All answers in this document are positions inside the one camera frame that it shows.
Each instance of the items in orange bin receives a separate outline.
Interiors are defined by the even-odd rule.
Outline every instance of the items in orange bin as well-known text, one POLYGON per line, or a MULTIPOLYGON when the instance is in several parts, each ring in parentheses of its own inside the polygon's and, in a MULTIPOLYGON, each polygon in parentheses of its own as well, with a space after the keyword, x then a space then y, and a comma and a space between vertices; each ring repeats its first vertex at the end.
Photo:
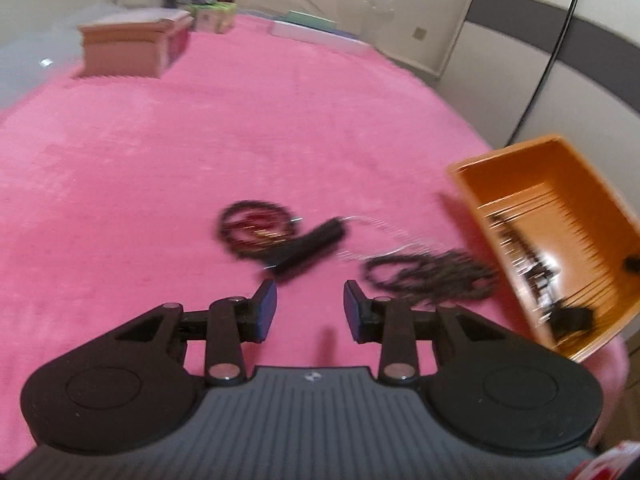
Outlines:
POLYGON ((180 9, 137 9, 79 25, 82 76, 160 77, 187 49, 193 18, 180 9))
POLYGON ((562 137, 540 137, 463 160, 449 173, 498 257, 537 342, 581 362, 640 312, 640 278, 630 272, 635 260, 629 259, 640 253, 640 223, 562 137), (519 234, 535 248, 536 258, 514 239, 513 229, 505 238, 500 218, 516 229, 515 238, 519 234), (545 282, 553 282, 555 299, 548 296, 548 286, 540 287, 545 282), (559 334, 547 321, 550 306, 560 298, 594 312, 556 309, 559 334), (589 326, 591 317, 592 330, 567 332, 569 321, 589 326))
POLYGON ((538 308, 543 312, 541 320, 546 320, 556 340, 573 332, 593 328, 593 309, 573 303, 573 298, 558 299, 554 290, 556 270, 544 262, 538 252, 525 240, 524 236, 503 215, 493 214, 491 220, 502 225, 505 244, 513 244, 513 251, 520 251, 518 266, 527 280, 531 293, 536 298, 538 308))

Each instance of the wall socket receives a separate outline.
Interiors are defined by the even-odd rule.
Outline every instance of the wall socket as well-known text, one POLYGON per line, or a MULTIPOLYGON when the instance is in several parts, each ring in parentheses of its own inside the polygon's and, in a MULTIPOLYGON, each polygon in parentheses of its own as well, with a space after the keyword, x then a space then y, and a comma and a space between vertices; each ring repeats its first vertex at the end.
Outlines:
POLYGON ((415 27, 414 40, 422 41, 427 36, 427 31, 421 27, 415 27))

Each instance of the black handle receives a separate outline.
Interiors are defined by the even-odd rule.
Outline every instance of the black handle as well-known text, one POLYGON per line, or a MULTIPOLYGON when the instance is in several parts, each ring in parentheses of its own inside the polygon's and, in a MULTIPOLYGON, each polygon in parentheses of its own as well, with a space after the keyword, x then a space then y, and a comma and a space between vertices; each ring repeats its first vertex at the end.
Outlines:
POLYGON ((283 276, 321 256, 344 238, 346 230, 340 217, 331 218, 300 238, 269 251, 264 257, 264 268, 273 276, 283 276))

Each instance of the red and white package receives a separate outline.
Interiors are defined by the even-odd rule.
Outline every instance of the red and white package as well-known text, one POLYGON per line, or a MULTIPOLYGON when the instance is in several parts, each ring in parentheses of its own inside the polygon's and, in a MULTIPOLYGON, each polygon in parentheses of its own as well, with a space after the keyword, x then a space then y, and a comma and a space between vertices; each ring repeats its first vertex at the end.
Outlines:
POLYGON ((640 442, 620 442, 590 462, 583 463, 567 480, 616 480, 640 458, 640 442))

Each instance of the black object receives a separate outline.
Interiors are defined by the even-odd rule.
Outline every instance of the black object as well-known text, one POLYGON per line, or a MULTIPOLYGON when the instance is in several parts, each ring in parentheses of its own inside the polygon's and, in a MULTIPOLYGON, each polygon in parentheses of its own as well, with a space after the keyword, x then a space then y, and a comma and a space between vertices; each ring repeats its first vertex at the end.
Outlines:
POLYGON ((345 284, 344 306, 357 342, 380 341, 382 332, 382 381, 389 382, 393 363, 418 369, 416 338, 433 342, 439 370, 421 381, 420 394, 444 425, 476 446, 560 452, 584 442, 600 415, 600 385, 585 368, 462 307, 411 311, 391 298, 367 299, 355 282, 345 284))
POLYGON ((364 279, 394 294, 409 294, 431 303, 445 300, 481 300, 494 291, 496 273, 460 251, 444 254, 388 254, 370 258, 363 265, 364 279), (388 280, 379 280, 379 267, 400 266, 388 280))
MULTIPOLYGON (((593 309, 585 305, 567 304, 565 300, 557 300, 552 282, 557 273, 544 263, 542 257, 516 229, 511 220, 500 214, 492 215, 492 220, 504 226, 503 237, 518 244, 524 258, 530 263, 529 269, 522 275, 538 307, 543 308, 548 315, 548 323, 554 339, 559 341, 573 332, 591 330, 595 322, 593 309)), ((625 260, 627 268, 630 258, 633 257, 630 256, 625 260)))
POLYGON ((591 330, 594 324, 593 309, 588 306, 572 305, 554 307, 549 314, 549 326, 556 340, 572 332, 591 330))
POLYGON ((339 217, 296 238, 297 224, 283 206, 242 200, 220 213, 217 234, 233 253, 263 261, 265 270, 282 280, 305 270, 346 234, 339 217))
POLYGON ((274 306, 268 281, 207 312, 164 304, 44 365, 21 397, 38 447, 7 479, 561 480, 593 457, 595 379, 463 308, 412 312, 346 282, 354 338, 382 342, 377 381, 365 367, 247 379, 240 342, 264 339, 274 306), (204 378, 180 366, 193 339, 204 378), (433 341, 432 376, 417 339, 433 341))
POLYGON ((288 276, 333 249, 345 234, 342 220, 331 218, 307 234, 267 251, 261 257, 264 268, 277 278, 288 276))
POLYGON ((625 270, 640 274, 640 254, 630 254, 624 261, 625 270))

